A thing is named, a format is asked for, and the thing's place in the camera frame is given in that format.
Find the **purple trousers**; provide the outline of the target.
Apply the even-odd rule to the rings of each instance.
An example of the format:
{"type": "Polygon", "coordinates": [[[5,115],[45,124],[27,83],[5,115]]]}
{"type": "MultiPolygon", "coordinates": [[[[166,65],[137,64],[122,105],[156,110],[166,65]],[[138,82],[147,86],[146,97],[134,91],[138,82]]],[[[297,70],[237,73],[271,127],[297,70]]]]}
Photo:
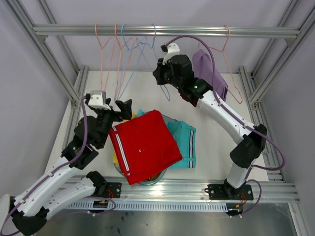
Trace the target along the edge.
{"type": "Polygon", "coordinates": [[[197,78],[205,80],[211,86],[213,86],[213,82],[215,82],[218,96],[223,101],[226,101],[228,84],[216,68],[213,70],[213,63],[209,54],[199,49],[192,56],[192,66],[197,78]]]}

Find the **blue hanger with red trousers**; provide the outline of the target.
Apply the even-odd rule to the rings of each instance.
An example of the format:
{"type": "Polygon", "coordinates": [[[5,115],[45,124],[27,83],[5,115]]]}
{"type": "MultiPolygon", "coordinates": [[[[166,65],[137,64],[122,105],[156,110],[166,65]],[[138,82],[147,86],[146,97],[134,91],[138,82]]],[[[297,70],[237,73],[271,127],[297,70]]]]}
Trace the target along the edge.
{"type": "MultiPolygon", "coordinates": [[[[146,47],[149,47],[152,51],[152,53],[154,54],[154,57],[156,59],[156,61],[158,60],[158,55],[156,53],[156,49],[155,49],[155,40],[156,40],[156,36],[157,36],[157,29],[156,29],[156,26],[154,23],[151,24],[151,26],[154,28],[154,36],[153,36],[153,39],[152,39],[152,43],[148,43],[147,42],[147,37],[144,36],[143,39],[136,39],[137,43],[138,43],[138,47],[140,49],[140,55],[138,57],[138,60],[137,60],[137,63],[136,63],[136,68],[138,67],[138,64],[140,62],[141,59],[144,59],[145,63],[148,65],[148,67],[150,69],[153,69],[153,66],[149,63],[148,59],[146,58],[145,54],[144,54],[144,50],[146,47]]],[[[171,96],[170,96],[170,93],[169,93],[169,90],[168,88],[163,85],[163,86],[159,86],[164,94],[164,96],[166,97],[167,101],[171,101],[171,96]]]]}

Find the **yellow trousers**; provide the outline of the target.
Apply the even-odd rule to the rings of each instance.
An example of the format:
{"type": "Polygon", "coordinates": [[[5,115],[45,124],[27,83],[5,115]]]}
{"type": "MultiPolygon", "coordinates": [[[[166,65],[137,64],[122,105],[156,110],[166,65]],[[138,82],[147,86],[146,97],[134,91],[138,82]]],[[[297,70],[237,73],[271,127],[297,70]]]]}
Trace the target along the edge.
{"type": "MultiPolygon", "coordinates": [[[[136,118],[136,114],[135,113],[132,113],[132,116],[131,118],[136,118]]],[[[113,164],[115,166],[115,168],[118,170],[119,169],[119,163],[118,163],[118,159],[117,159],[117,155],[116,155],[116,151],[114,150],[113,152],[113,164]]]]}

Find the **blue hanger with teal trousers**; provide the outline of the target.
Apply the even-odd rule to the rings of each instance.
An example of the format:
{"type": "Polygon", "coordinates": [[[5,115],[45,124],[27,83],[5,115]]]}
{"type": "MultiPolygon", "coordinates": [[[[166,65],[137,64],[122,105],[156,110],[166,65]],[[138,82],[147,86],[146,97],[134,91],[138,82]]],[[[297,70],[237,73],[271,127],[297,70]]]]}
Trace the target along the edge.
{"type": "Polygon", "coordinates": [[[130,84],[130,81],[132,80],[132,77],[134,75],[135,69],[137,69],[140,59],[143,55],[143,51],[145,49],[145,44],[147,43],[147,37],[144,36],[142,39],[140,39],[139,37],[133,37],[132,38],[132,44],[129,45],[128,40],[126,40],[125,37],[125,28],[126,28],[127,24],[123,24],[121,27],[121,37],[124,41],[124,46],[126,47],[127,50],[127,57],[123,63],[123,67],[122,67],[122,74],[119,78],[119,82],[118,82],[118,89],[117,89],[117,99],[120,99],[123,94],[125,93],[127,87],[130,84]],[[132,68],[132,70],[128,70],[128,67],[130,66],[130,63],[132,61],[132,56],[133,56],[133,52],[135,50],[139,49],[140,53],[139,56],[136,59],[136,63],[135,66],[132,68]]]}

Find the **red trousers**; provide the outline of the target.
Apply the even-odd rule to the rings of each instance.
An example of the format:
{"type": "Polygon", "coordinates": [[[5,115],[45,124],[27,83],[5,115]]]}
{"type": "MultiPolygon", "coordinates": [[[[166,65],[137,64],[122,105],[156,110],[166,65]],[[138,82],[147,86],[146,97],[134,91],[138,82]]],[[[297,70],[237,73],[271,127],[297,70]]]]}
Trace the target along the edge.
{"type": "Polygon", "coordinates": [[[120,170],[130,185],[161,173],[183,158],[157,110],[112,127],[109,136],[120,170]]]}

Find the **teal trousers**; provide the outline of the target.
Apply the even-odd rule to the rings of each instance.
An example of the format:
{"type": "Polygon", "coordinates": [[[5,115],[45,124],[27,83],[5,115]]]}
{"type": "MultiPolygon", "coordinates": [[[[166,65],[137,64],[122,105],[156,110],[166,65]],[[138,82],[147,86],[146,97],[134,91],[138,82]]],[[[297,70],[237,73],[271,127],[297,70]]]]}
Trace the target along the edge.
{"type": "Polygon", "coordinates": [[[177,143],[182,159],[173,165],[167,167],[168,169],[188,169],[195,168],[196,154],[195,154],[195,133],[196,129],[184,121],[178,121],[162,115],[164,122],[173,135],[177,143]]]}

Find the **brown trousers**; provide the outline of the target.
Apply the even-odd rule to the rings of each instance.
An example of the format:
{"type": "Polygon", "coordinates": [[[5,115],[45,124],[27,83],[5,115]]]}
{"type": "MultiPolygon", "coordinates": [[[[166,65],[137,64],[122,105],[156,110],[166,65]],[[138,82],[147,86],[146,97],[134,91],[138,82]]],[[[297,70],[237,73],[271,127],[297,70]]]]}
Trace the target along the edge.
{"type": "Polygon", "coordinates": [[[152,182],[152,181],[159,181],[163,177],[163,173],[158,173],[150,178],[148,178],[146,181],[152,182]]]}

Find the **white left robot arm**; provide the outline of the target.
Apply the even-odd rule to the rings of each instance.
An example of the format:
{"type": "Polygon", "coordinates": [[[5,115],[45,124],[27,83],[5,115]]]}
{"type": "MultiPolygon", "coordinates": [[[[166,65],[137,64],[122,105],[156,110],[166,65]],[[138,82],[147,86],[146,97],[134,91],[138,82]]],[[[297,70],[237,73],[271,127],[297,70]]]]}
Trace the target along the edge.
{"type": "Polygon", "coordinates": [[[85,197],[110,196],[108,183],[98,171],[91,171],[75,185],[58,189],[80,170],[85,169],[104,148],[114,122],[132,117],[132,100],[115,103],[119,111],[105,99],[103,107],[91,104],[90,94],[81,100],[83,117],[74,128],[73,140],[62,151],[56,163],[22,194],[10,199],[12,222],[20,233],[31,236],[43,228],[57,212],[85,197]]]}

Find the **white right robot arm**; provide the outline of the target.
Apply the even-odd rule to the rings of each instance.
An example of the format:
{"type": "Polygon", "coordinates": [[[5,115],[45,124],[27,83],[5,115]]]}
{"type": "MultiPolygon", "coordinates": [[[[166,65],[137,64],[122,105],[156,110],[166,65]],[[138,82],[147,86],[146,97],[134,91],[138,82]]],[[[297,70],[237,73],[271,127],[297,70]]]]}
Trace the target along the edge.
{"type": "Polygon", "coordinates": [[[251,166],[265,148],[267,129],[247,122],[231,109],[205,80],[195,77],[187,55],[175,55],[165,60],[159,58],[153,76],[158,85],[170,84],[180,96],[194,107],[205,111],[233,139],[236,147],[230,152],[233,162],[224,180],[224,194],[235,199],[242,193],[251,166]]]}

